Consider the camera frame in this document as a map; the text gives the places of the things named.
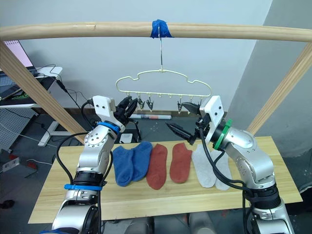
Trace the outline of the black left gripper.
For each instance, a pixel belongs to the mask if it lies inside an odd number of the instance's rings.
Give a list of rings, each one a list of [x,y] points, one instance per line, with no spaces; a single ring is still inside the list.
[[[116,106],[114,111],[114,117],[122,125],[126,126],[129,122],[130,116],[137,108],[137,99],[133,99],[131,96],[125,97],[119,104]]]

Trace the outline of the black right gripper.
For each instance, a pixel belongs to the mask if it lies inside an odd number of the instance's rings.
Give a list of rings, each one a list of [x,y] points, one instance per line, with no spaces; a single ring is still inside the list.
[[[183,102],[182,106],[185,107],[188,112],[195,115],[200,115],[199,104]],[[205,139],[210,130],[210,122],[211,118],[209,114],[206,114],[204,117],[199,117],[195,123],[195,133],[193,135],[175,123],[166,122],[166,125],[175,135],[183,138],[184,140],[188,141],[189,144],[193,145],[197,139]]]

